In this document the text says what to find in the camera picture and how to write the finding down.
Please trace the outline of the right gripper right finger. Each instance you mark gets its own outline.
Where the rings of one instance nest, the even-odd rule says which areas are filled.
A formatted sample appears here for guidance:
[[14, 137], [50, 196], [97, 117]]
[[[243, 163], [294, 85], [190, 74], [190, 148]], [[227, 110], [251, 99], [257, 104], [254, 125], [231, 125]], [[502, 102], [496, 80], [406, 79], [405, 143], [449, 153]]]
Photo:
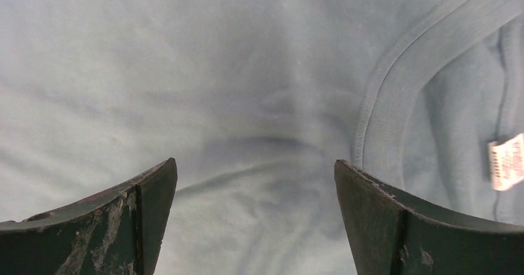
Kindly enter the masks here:
[[523, 227], [458, 213], [338, 160], [337, 197], [358, 274], [522, 274]]

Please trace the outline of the blue-grey t-shirt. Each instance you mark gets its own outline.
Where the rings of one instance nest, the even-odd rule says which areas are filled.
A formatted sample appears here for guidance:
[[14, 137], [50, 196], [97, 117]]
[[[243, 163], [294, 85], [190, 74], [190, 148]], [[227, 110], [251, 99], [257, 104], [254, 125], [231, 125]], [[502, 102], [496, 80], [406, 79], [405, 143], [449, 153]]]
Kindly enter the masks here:
[[1, 219], [175, 158], [157, 274], [354, 274], [338, 159], [521, 225], [522, 132], [523, 0], [1, 0]]

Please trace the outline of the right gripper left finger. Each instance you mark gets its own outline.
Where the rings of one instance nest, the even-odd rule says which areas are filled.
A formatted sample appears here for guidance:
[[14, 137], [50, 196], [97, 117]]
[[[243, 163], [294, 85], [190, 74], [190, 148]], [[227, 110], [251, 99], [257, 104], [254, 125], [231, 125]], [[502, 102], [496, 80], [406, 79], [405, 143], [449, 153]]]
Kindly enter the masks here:
[[173, 158], [92, 196], [1, 223], [2, 274], [153, 274], [177, 184]]

